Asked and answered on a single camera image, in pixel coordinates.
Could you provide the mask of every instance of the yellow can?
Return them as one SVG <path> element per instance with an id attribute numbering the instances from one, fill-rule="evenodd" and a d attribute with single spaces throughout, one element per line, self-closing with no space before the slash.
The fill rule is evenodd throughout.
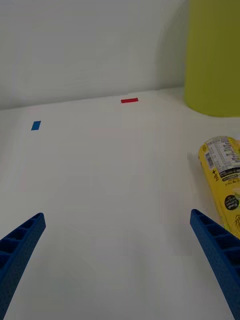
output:
<path id="1" fill-rule="evenodd" d="M 198 156 L 224 227 L 240 239 L 240 141 L 217 136 Z"/>

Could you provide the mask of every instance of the white backdrop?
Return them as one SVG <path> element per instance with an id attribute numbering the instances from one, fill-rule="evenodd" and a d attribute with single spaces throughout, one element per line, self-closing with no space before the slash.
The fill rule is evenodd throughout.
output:
<path id="1" fill-rule="evenodd" d="M 0 108 L 182 85 L 186 0 L 3 0 Z"/>

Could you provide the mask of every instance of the yellow-green container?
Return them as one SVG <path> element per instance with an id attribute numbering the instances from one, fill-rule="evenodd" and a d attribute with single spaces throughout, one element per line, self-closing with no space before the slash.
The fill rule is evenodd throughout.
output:
<path id="1" fill-rule="evenodd" d="M 185 101 L 206 115 L 240 117 L 240 0 L 190 0 Z"/>

